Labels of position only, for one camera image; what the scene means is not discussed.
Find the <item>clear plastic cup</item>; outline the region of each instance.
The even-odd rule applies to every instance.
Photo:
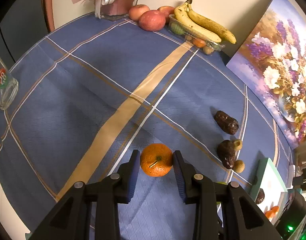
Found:
[[[18,92],[19,83],[12,77],[0,58],[0,109],[5,110],[14,100]]]

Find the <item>canvas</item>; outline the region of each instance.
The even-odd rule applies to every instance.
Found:
[[[272,0],[227,67],[258,96],[295,148],[306,133],[306,23],[288,0]]]

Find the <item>bunch of bananas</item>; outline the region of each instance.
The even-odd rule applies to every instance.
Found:
[[[192,10],[192,0],[187,0],[174,10],[175,18],[195,36],[203,40],[221,42],[221,38],[235,44],[236,39],[228,29]]]

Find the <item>clear plastic tray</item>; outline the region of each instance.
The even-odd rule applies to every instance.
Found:
[[[184,40],[193,43],[198,48],[203,48],[203,51],[206,54],[211,54],[213,50],[221,51],[225,47],[225,45],[221,45],[214,41],[199,38],[197,35],[193,34],[184,24],[175,19],[174,14],[171,14],[169,17],[169,31],[171,31],[173,34],[176,34],[177,36],[180,36],[181,38],[184,38]]]

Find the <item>silver bolt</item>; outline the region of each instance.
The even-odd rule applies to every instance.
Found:
[[[240,184],[236,181],[231,181],[230,184],[231,184],[231,187],[239,187],[240,186]]]
[[[194,175],[194,179],[201,180],[201,179],[203,179],[203,175],[202,175],[202,174],[197,173],[197,174],[195,174],[195,175]]]
[[[82,181],[77,181],[76,183],[74,183],[74,187],[75,188],[83,187],[83,182]]]
[[[111,179],[118,179],[120,177],[120,175],[118,173],[112,173],[110,178]]]

